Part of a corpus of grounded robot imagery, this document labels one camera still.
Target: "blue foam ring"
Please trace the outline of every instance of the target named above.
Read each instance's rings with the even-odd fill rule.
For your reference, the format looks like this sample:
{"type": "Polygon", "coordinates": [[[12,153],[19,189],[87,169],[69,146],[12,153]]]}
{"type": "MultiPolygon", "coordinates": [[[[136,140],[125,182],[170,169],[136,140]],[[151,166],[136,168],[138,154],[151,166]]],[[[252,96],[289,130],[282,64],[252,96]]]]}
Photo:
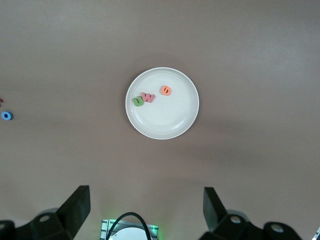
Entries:
{"type": "Polygon", "coordinates": [[[1,117],[3,120],[12,120],[14,118],[14,115],[9,111],[4,111],[1,113],[1,117]]]}

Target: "letter w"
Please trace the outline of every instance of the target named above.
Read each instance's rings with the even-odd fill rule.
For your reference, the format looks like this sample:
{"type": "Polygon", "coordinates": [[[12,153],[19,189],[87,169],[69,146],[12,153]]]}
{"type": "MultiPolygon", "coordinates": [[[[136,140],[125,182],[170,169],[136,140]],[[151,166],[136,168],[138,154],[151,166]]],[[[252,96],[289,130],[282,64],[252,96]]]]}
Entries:
{"type": "Polygon", "coordinates": [[[150,93],[145,94],[144,92],[142,93],[142,100],[144,102],[152,103],[152,101],[155,99],[154,94],[150,95],[150,93]]]}

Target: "black cable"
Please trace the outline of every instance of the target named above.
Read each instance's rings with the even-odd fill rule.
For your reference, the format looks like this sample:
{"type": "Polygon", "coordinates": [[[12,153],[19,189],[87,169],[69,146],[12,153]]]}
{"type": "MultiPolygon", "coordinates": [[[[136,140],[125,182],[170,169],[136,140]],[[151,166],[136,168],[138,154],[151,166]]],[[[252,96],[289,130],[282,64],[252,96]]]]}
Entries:
{"type": "Polygon", "coordinates": [[[147,224],[146,224],[145,220],[144,220],[139,214],[137,214],[137,213],[135,213],[135,212],[127,212],[127,213],[122,214],[120,217],[118,217],[118,219],[115,220],[115,222],[112,224],[112,226],[111,226],[111,228],[110,228],[110,230],[109,230],[109,232],[108,232],[105,240],[109,240],[109,239],[110,239],[111,233],[113,232],[113,230],[114,230],[114,228],[116,227],[116,225],[118,224],[118,222],[119,222],[121,219],[123,219],[123,218],[125,218],[125,217],[127,217],[127,216],[134,216],[134,217],[136,217],[136,218],[140,221],[140,223],[142,224],[142,226],[143,226],[143,229],[144,229],[145,235],[146,235],[146,239],[147,239],[147,240],[152,240],[151,235],[150,235],[150,232],[149,232],[149,229],[148,229],[148,227],[147,227],[147,224]]]}

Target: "plate rim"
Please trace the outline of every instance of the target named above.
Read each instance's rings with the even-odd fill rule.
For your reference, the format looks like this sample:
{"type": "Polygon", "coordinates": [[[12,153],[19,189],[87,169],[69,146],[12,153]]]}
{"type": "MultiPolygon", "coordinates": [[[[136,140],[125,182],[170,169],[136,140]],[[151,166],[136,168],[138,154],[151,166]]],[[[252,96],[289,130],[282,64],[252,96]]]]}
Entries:
{"type": "Polygon", "coordinates": [[[169,139],[174,139],[174,138],[176,138],[176,137],[184,134],[189,128],[191,128],[191,126],[192,126],[192,125],[194,124],[194,122],[196,121],[197,116],[198,116],[198,113],[199,113],[200,99],[199,99],[198,90],[197,90],[195,84],[193,83],[193,81],[192,81],[187,75],[185,75],[183,72],[181,72],[181,71],[179,71],[179,70],[177,70],[177,69],[174,69],[174,68],[171,68],[171,67],[166,67],[166,66],[160,66],[160,67],[150,68],[150,69],[148,69],[148,70],[140,73],[140,74],[132,81],[132,83],[130,84],[128,90],[126,91],[124,104],[125,104],[126,116],[128,117],[131,125],[132,125],[139,133],[141,133],[142,135],[144,135],[144,136],[146,136],[146,137],[148,137],[148,138],[151,138],[151,139],[156,139],[156,140],[169,140],[169,139]],[[166,138],[149,136],[149,135],[147,135],[146,133],[143,133],[142,131],[140,131],[140,130],[133,124],[133,122],[131,121],[130,116],[129,116],[129,113],[128,113],[128,106],[127,106],[127,100],[128,100],[129,91],[130,91],[131,87],[134,85],[134,83],[139,79],[139,77],[140,77],[141,75],[146,74],[147,72],[154,71],[154,70],[159,70],[159,69],[172,70],[172,71],[178,72],[179,74],[185,76],[185,77],[190,81],[190,83],[192,84],[193,88],[195,89],[196,99],[197,99],[196,114],[195,114],[194,118],[192,119],[192,122],[190,123],[190,126],[187,127],[183,132],[179,133],[178,135],[171,136],[171,137],[166,137],[166,138]]]}

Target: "screw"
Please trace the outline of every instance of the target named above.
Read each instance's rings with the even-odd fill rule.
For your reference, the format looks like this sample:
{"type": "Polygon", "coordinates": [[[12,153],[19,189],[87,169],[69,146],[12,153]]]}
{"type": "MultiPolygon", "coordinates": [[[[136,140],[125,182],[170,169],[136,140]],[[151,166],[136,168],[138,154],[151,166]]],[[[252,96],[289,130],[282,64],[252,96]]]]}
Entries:
{"type": "Polygon", "coordinates": [[[39,222],[43,223],[43,222],[47,221],[49,218],[50,218],[49,215],[44,215],[39,219],[39,222]]]}
{"type": "Polygon", "coordinates": [[[232,216],[230,219],[231,219],[231,222],[233,222],[234,224],[241,223],[241,220],[238,216],[232,216]]]}
{"type": "Polygon", "coordinates": [[[278,224],[272,224],[271,228],[272,228],[273,231],[275,231],[277,233],[283,233],[284,232],[284,229],[278,224]]]}

